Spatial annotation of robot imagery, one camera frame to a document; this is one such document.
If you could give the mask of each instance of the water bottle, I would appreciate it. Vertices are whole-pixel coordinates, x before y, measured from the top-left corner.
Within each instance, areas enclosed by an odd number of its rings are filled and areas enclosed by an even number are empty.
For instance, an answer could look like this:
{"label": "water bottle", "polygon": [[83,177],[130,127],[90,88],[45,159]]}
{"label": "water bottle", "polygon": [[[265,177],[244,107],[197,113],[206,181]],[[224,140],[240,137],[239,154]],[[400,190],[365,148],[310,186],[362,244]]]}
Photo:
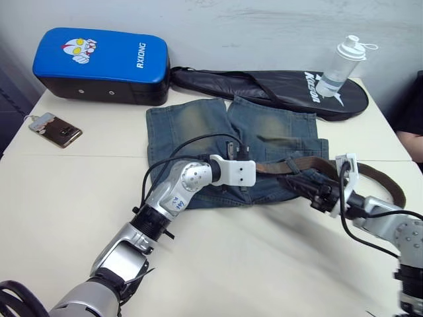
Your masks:
{"label": "water bottle", "polygon": [[332,97],[338,92],[357,64],[365,60],[366,48],[378,49],[375,44],[363,44],[358,41],[357,36],[349,35],[336,48],[332,65],[323,73],[316,86],[316,91],[323,97]]}

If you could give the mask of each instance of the white table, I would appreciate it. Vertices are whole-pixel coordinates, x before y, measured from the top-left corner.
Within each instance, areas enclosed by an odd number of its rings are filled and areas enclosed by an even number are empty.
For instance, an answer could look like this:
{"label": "white table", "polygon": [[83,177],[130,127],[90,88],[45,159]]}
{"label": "white table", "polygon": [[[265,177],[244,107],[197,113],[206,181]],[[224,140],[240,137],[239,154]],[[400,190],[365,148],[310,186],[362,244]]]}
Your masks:
{"label": "white table", "polygon": [[[368,96],[369,106],[355,118],[344,122],[317,121],[319,137],[330,141],[330,159],[342,153],[357,153],[360,160],[411,160],[371,96]],[[211,97],[171,89],[163,106],[199,98]],[[82,129],[83,136],[64,150],[53,147],[28,129],[30,119],[27,119],[5,154],[147,157],[145,113],[149,108],[66,100],[47,90],[31,114],[41,116],[51,112]]]}
{"label": "white table", "polygon": [[[372,162],[421,210],[412,162]],[[84,281],[98,253],[132,218],[145,158],[12,156],[0,161],[0,280],[16,279],[51,308]],[[363,179],[359,194],[388,199]],[[397,261],[349,239],[298,198],[246,208],[186,211],[149,256],[124,316],[391,316]],[[353,232],[393,250],[360,231]]]}

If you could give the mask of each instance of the jeans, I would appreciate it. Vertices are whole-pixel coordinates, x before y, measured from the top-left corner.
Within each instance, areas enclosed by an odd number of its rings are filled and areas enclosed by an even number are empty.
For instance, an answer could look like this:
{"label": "jeans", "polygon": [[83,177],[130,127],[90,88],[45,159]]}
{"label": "jeans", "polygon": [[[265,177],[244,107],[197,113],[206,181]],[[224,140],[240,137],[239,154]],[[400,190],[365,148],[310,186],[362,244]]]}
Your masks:
{"label": "jeans", "polygon": [[[222,99],[203,99],[147,111],[148,161],[150,166],[168,158],[181,143],[208,133],[230,133],[250,148],[255,162],[315,155],[328,158],[328,141],[317,138],[315,114],[300,114],[254,104],[235,97],[228,111]],[[187,145],[177,155],[218,154],[227,158],[228,137],[210,137]],[[169,168],[163,174],[164,180]],[[151,173],[156,179],[160,168]],[[256,184],[245,190],[237,186],[209,185],[191,199],[188,208],[234,207],[272,203],[297,197],[282,188],[275,177],[257,174]]]}

